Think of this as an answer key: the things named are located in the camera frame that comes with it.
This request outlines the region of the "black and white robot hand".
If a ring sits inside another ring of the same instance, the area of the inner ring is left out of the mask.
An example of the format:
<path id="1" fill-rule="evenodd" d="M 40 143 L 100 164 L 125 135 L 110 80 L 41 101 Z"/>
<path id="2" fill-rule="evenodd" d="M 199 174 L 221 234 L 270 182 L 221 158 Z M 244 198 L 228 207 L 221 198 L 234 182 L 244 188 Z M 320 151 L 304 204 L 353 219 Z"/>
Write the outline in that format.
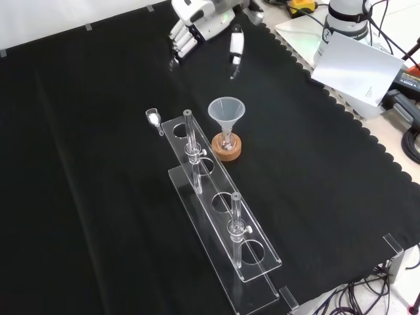
<path id="1" fill-rule="evenodd" d="M 182 63 L 201 43 L 230 27 L 242 1 L 171 1 L 178 22 L 169 33 L 173 58 Z"/>

